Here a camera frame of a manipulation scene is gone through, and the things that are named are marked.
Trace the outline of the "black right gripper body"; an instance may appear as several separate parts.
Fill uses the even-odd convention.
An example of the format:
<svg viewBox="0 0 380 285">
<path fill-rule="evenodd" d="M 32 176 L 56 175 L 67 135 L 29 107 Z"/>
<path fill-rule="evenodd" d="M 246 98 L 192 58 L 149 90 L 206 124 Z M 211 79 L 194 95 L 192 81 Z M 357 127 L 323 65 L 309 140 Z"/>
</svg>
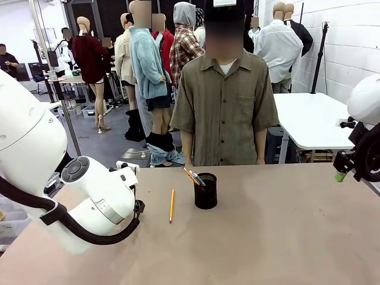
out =
<svg viewBox="0 0 380 285">
<path fill-rule="evenodd" d="M 340 150 L 335 155 L 333 166 L 339 174 L 348 174 L 355 170 L 354 151 Z"/>
</svg>

